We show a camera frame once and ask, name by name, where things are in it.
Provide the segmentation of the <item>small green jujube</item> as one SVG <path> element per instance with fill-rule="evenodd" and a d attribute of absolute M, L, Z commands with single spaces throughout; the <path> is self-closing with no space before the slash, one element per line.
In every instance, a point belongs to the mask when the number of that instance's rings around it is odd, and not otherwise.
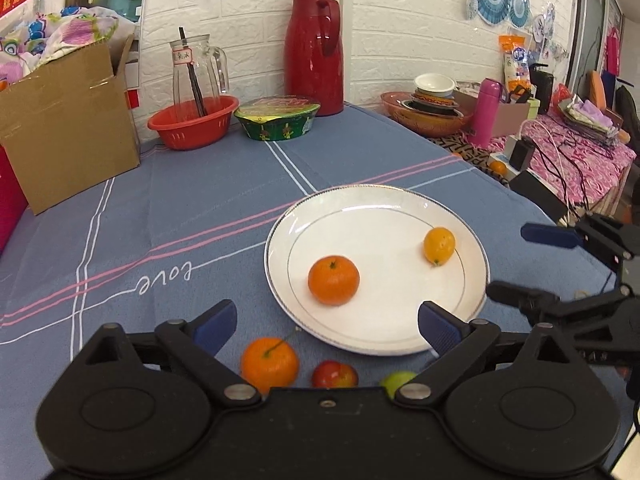
<path fill-rule="evenodd" d="M 390 373 L 380 381 L 380 386 L 385 389 L 387 395 L 393 399 L 396 391 L 408 382 L 411 382 L 416 378 L 415 372 L 410 370 L 398 370 L 397 372 Z"/>

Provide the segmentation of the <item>mandarin with stem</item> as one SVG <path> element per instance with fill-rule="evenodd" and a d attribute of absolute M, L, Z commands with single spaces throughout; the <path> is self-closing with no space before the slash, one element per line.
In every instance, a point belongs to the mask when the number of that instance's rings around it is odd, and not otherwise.
<path fill-rule="evenodd" d="M 267 394 L 273 388 L 294 384 L 299 372 L 299 359 L 284 339 L 258 338 L 245 348 L 240 372 L 261 394 Z"/>

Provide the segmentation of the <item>yellow orange kumquat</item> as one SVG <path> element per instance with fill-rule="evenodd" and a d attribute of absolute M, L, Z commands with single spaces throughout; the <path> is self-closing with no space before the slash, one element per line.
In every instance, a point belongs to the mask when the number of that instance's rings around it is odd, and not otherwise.
<path fill-rule="evenodd" d="M 435 226 L 424 237 L 423 255 L 433 266 L 442 266 L 456 251 L 454 233 L 443 226 Z"/>

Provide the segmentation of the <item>red yellow small fruit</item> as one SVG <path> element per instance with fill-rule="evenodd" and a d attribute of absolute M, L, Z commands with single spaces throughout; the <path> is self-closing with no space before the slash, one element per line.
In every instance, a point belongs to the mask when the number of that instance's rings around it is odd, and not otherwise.
<path fill-rule="evenodd" d="M 358 386 L 359 377 L 356 370 L 338 361 L 323 361 L 316 366 L 311 375 L 314 388 L 335 389 L 354 388 Z"/>

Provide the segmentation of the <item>orange mandarin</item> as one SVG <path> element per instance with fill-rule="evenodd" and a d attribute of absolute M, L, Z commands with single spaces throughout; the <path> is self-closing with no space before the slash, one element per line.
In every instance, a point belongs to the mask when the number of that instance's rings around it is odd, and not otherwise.
<path fill-rule="evenodd" d="M 332 255 L 319 259 L 309 270 L 307 286 L 320 304 L 339 307 L 347 304 L 358 292 L 360 273 L 355 263 L 344 256 Z"/>

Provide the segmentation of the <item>small orange on side table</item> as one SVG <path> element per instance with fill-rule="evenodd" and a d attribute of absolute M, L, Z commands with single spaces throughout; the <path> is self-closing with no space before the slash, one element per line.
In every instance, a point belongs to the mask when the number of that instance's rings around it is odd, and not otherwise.
<path fill-rule="evenodd" d="M 508 168 L 506 168 L 506 165 L 503 162 L 500 162 L 500 160 L 493 160 L 488 165 L 488 168 L 501 177 L 506 177 L 506 175 L 508 174 Z"/>

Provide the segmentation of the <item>pink floral side cloth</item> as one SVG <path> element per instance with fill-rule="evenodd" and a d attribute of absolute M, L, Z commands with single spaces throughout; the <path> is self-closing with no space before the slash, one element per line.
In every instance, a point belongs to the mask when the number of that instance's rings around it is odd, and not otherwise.
<path fill-rule="evenodd" d="M 537 145 L 529 169 L 577 209 L 593 210 L 604 200 L 617 200 L 636 159 L 626 145 L 594 142 L 553 116 L 524 122 L 518 134 Z"/>

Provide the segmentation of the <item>black power adapter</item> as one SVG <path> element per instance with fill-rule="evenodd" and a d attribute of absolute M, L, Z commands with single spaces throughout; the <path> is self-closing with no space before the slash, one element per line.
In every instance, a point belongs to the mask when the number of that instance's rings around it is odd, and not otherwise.
<path fill-rule="evenodd" d="M 510 165 L 516 171 L 527 170 L 535 154 L 537 144 L 529 136 L 523 136 L 515 142 L 511 156 Z"/>

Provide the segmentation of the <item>blue checked tablecloth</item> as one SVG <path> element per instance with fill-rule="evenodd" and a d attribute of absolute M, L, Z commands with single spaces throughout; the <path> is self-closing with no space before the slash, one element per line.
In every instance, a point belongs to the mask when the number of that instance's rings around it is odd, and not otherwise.
<path fill-rule="evenodd" d="M 1 474 L 40 479 L 50 465 L 35 433 L 38 406 L 103 324 L 130 333 L 195 318 L 231 299 L 239 325 L 220 352 L 291 333 L 267 285 L 262 254 L 273 222 L 325 188 L 383 183 L 456 212 L 478 235 L 490 274 L 570 299 L 612 283 L 580 250 L 527 243 L 542 212 L 461 159 L 386 117 L 350 106 L 280 143 L 232 127 L 195 151 L 147 148 L 141 165 L 43 214 L 24 214 L 1 255 Z"/>

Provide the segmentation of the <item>pink water bottle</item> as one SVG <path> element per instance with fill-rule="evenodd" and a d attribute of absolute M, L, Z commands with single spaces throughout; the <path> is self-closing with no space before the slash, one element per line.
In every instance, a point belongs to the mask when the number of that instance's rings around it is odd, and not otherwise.
<path fill-rule="evenodd" d="M 495 79 L 485 78 L 480 84 L 475 110 L 470 125 L 470 142 L 479 148 L 488 148 L 492 130 L 502 98 L 502 84 Z"/>

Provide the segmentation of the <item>red plastic basket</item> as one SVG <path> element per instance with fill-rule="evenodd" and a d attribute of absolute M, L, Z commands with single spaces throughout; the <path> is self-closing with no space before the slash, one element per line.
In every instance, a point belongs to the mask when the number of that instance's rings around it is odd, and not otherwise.
<path fill-rule="evenodd" d="M 159 110 L 148 120 L 148 127 L 154 130 L 168 148 L 174 151 L 189 151 L 213 144 L 228 132 L 232 114 L 240 101 L 235 96 L 223 94 L 219 97 L 219 110 L 215 110 L 215 100 L 205 98 L 207 115 L 184 119 L 179 115 L 183 110 L 195 112 L 193 101 L 181 105 L 171 105 Z"/>

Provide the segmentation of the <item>pink tote bag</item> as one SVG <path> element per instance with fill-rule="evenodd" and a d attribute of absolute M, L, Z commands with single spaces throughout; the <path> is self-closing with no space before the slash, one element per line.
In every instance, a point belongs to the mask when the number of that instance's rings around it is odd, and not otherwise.
<path fill-rule="evenodd" d="M 8 244 L 27 207 L 26 197 L 4 148 L 0 148 L 0 252 Z"/>

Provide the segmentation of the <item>green instant noodle bowl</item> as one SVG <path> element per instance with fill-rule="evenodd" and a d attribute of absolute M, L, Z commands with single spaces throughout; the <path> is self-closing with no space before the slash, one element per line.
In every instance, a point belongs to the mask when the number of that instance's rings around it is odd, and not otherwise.
<path fill-rule="evenodd" d="M 256 141 L 284 141 L 304 136 L 312 127 L 320 103 L 303 96 L 267 96 L 241 104 L 234 117 Z"/>

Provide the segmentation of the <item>cardboard box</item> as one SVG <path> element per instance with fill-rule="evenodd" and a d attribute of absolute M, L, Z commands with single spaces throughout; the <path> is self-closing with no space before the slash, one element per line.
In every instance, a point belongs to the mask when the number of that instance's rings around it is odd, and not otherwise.
<path fill-rule="evenodd" d="M 140 164 L 125 65 L 97 42 L 1 91 L 1 145 L 34 214 Z"/>

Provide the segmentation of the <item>floral cloth in box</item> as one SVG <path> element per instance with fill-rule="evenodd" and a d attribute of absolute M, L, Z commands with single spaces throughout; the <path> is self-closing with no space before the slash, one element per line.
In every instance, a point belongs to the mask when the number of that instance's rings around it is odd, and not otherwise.
<path fill-rule="evenodd" d="M 1 36 L 1 85 L 15 84 L 44 64 L 100 42 L 115 58 L 135 31 L 134 22 L 102 6 L 38 14 Z"/>

